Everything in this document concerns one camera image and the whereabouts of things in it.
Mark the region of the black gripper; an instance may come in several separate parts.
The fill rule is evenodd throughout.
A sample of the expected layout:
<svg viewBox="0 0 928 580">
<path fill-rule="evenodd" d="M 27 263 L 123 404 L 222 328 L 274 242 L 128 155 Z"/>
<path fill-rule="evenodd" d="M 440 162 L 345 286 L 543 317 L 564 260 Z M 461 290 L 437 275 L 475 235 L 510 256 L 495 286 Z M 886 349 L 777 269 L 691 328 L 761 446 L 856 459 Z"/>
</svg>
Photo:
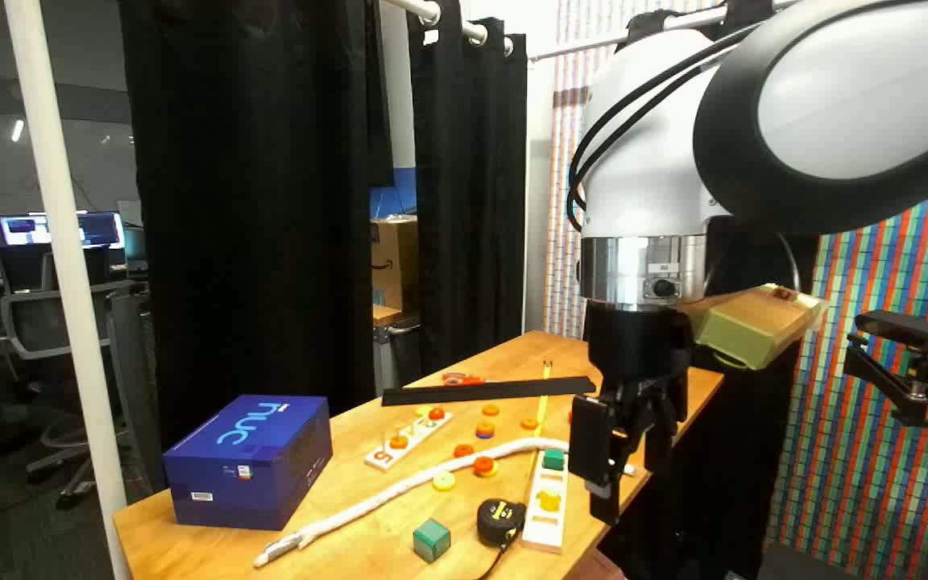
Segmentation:
<svg viewBox="0 0 928 580">
<path fill-rule="evenodd" d="M 592 304 L 586 310 L 590 361 L 602 375 L 599 397 L 631 417 L 644 388 L 657 388 L 646 406 L 644 468 L 657 470 L 675 426 L 687 418 L 687 366 L 691 354 L 689 319 L 675 310 L 615 310 Z M 586 484 L 590 517 L 618 523 L 618 468 L 612 459 L 608 406 L 576 397 L 571 406 L 571 459 L 567 470 Z"/>
</svg>

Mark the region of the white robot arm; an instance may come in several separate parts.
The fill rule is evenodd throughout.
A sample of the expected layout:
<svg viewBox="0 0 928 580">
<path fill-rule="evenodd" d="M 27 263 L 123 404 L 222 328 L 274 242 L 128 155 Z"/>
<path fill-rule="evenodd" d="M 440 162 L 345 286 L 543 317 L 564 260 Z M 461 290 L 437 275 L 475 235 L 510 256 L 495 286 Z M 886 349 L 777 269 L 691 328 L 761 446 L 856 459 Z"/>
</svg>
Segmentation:
<svg viewBox="0 0 928 580">
<path fill-rule="evenodd" d="M 631 454 L 660 465 L 687 417 L 714 216 L 782 235 L 883 221 L 928 201 L 928 0 L 791 0 L 717 40 L 662 27 L 590 87 L 567 166 L 590 361 L 571 470 L 612 523 Z"/>
</svg>

